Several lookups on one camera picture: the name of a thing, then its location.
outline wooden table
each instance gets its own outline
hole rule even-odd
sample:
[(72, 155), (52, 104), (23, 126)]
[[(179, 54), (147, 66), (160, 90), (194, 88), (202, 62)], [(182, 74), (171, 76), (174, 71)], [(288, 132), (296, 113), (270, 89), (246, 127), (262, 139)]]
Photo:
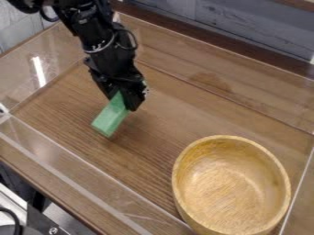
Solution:
[(313, 163), (299, 183), (313, 150), (313, 81), (136, 18), (123, 21), (140, 39), (151, 87), (140, 110), (109, 140), (91, 129), (108, 102), (59, 24), (1, 58), (0, 101), (12, 114), (0, 124), (1, 161), (97, 233), (191, 234), (175, 219), (175, 158), (202, 137), (238, 135), (275, 154), (292, 194), (300, 189), (283, 234), (311, 234)]

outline black robotic arm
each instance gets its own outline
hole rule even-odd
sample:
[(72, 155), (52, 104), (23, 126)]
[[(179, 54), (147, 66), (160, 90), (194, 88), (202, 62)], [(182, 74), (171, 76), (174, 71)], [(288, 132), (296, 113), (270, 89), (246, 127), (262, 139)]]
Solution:
[(133, 65), (137, 42), (133, 34), (112, 22), (107, 0), (8, 0), (24, 13), (33, 14), (51, 6), (88, 54), (84, 63), (104, 95), (112, 99), (117, 92), (125, 107), (136, 111), (147, 94), (141, 73)]

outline green block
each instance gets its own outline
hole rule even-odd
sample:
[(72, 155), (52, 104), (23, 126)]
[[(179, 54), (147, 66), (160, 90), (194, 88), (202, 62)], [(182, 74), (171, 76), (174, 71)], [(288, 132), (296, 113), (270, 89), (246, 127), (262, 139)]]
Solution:
[(128, 112), (129, 111), (125, 109), (123, 96), (120, 92), (117, 92), (111, 100), (111, 103), (105, 106), (92, 123), (93, 129), (108, 138), (119, 128)]

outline wooden bowl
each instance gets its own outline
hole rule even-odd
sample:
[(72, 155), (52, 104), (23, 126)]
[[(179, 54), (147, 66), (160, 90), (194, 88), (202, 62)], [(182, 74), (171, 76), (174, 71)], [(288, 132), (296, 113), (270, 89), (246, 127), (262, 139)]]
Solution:
[(232, 136), (198, 140), (172, 169), (179, 213), (202, 235), (263, 235), (291, 201), (287, 173), (272, 153)]

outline bowl rim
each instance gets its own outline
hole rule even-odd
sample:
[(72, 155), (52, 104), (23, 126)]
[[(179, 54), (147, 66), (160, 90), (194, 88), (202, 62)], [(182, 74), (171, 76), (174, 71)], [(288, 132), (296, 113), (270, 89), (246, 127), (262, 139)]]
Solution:
[(286, 195), (284, 195), (284, 201), (283, 204), (279, 208), (279, 211), (276, 212), (276, 215), (272, 217), (272, 219), (262, 226), (259, 227), (256, 230), (250, 230), (248, 233), (242, 233), (242, 235), (252, 235), (252, 234), (259, 234), (262, 232), (266, 232), (267, 230), (272, 229), (276, 224), (279, 223), (279, 221), (282, 220), (282, 218), (284, 217), (284, 214), (288, 210), (290, 207), (290, 203), (291, 203), (291, 182), (290, 182), (290, 177), (287, 175), (286, 169), (280, 163), (280, 161), (278, 160), (276, 156), (255, 141), (248, 140), (243, 137), (239, 136), (230, 136), (230, 135), (215, 135), (215, 136), (208, 136), (204, 137), (199, 140), (195, 140), (182, 151), (174, 167), (172, 167), (172, 193), (174, 193), (174, 197), (175, 197), (175, 201), (178, 203), (178, 206), (182, 208), (182, 210), (184, 211), (184, 213), (187, 214), (187, 216), (194, 220), (195, 223), (198, 223), (203, 228), (211, 230), (212, 232), (216, 232), (219, 234), (224, 234), (223, 231), (220, 230), (215, 230), (215, 228), (204, 225), (203, 223), (200, 223), (194, 215), (188, 212), (187, 210), (187, 204), (180, 196), (180, 191), (179, 191), (179, 187), (178, 187), (178, 183), (176, 183), (176, 175), (178, 175), (178, 171), (179, 171), (179, 167), (180, 167), (180, 163), (187, 155), (187, 152), (199, 144), (202, 144), (203, 142), (207, 142), (208, 140), (240, 140), (242, 142), (252, 145), (255, 148), (258, 148), (260, 151), (264, 152), (266, 156), (272, 160), (272, 163), (276, 165), (278, 169), (279, 169), (279, 174), (283, 178), (283, 183), (284, 183), (284, 191), (286, 191)]

